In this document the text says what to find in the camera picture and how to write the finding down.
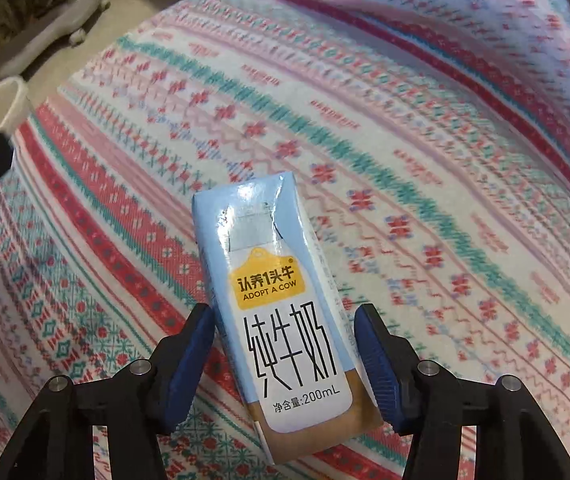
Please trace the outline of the patterned knit bed blanket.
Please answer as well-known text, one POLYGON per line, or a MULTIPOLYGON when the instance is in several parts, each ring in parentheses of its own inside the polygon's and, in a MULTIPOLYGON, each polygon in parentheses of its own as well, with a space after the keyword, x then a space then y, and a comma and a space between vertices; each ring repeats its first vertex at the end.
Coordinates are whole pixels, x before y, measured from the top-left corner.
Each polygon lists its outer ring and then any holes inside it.
POLYGON ((568 0, 180 0, 13 139, 0 455, 50 377, 112 376, 205 299, 195 193, 282 171, 347 312, 520 377, 570 454, 568 0))

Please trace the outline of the white plastic trash bin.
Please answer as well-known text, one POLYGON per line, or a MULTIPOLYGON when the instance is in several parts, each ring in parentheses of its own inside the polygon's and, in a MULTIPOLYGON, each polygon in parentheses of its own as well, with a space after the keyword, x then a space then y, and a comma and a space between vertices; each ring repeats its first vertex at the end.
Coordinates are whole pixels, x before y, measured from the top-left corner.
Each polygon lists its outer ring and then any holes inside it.
POLYGON ((0 132, 12 136, 32 111, 28 87, 22 77, 0 81, 0 132))

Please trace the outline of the light blue milk carton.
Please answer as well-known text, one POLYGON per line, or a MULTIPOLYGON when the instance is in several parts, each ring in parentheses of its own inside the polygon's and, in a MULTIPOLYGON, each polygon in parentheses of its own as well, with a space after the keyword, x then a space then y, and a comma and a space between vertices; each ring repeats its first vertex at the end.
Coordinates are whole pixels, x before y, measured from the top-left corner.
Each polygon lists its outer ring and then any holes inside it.
POLYGON ((289 172, 194 195, 207 294, 270 463, 381 426, 349 318, 289 172))

